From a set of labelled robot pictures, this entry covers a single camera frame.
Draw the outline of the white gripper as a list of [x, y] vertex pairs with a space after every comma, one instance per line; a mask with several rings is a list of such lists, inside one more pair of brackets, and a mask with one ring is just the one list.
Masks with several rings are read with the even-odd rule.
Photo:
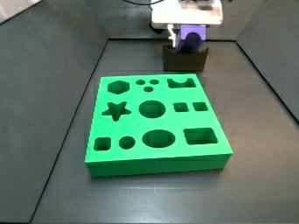
[[221, 22], [220, 0], [162, 0], [152, 6], [153, 27], [166, 27], [172, 47], [176, 47], [173, 27], [178, 25], [220, 25]]

